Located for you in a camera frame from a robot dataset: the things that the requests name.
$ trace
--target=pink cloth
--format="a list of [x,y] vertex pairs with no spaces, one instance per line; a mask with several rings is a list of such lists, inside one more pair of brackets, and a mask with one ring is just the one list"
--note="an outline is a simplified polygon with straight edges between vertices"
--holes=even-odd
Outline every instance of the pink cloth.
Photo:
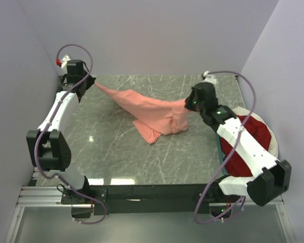
[[155,143],[163,135],[175,134],[188,128],[188,113],[184,99],[163,101],[143,96],[134,90],[117,91],[95,83],[124,110],[137,118],[133,122],[144,140]]

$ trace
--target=wall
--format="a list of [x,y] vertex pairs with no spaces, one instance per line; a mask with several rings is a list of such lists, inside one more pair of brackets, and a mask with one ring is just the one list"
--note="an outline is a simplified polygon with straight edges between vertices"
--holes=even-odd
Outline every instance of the wall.
[[19,0],[51,59],[62,45],[81,44],[94,74],[241,71],[277,2]]
[[15,0],[0,1],[0,242],[33,170],[26,133],[44,120],[57,74]]
[[[304,242],[304,0],[280,0],[243,74],[257,92],[256,112],[277,135],[281,158],[292,164],[283,195],[298,242]],[[241,82],[247,107],[248,87]]]

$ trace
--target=dark red fabric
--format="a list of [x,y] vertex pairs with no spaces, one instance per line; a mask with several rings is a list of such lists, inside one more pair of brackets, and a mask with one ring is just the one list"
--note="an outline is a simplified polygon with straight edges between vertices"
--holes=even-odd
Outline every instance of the dark red fabric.
[[[246,116],[237,115],[237,117],[242,122]],[[267,126],[264,123],[256,120],[255,118],[253,118],[251,116],[244,127],[254,137],[254,139],[257,140],[257,142],[265,150],[268,151],[272,136],[271,136]],[[222,147],[222,151],[225,155],[228,155],[232,149],[232,146],[229,145],[229,143],[223,138],[221,138],[221,147]],[[235,176],[235,177],[252,176],[249,167],[243,161],[243,159],[238,155],[237,152],[234,152],[234,154],[231,157],[231,159],[229,160],[229,162],[225,165],[225,169],[231,176]]]

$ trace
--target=gray wall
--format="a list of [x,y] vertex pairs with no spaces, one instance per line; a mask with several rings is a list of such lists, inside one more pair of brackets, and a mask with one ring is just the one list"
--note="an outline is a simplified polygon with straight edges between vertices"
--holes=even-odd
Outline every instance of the gray wall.
[[60,46],[82,44],[94,74],[241,71],[277,2],[19,0],[52,59]]
[[33,170],[26,133],[45,118],[57,74],[15,0],[0,1],[0,242]]
[[[257,92],[256,112],[277,136],[281,158],[292,164],[283,195],[298,242],[304,242],[304,0],[280,0],[243,73]],[[251,96],[241,82],[247,107]]]

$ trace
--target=marble table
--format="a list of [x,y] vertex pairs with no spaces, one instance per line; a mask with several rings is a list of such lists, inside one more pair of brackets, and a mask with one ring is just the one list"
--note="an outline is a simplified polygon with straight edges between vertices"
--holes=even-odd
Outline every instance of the marble table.
[[[186,98],[199,75],[104,75],[97,82],[116,90],[133,89],[145,96],[175,101]],[[244,102],[234,76],[218,77],[217,97],[231,109]],[[197,113],[180,134],[147,144],[134,127],[135,118],[96,86],[87,90],[64,136],[72,164],[92,185],[207,183],[219,167],[215,133]],[[57,185],[41,175],[37,186]]]

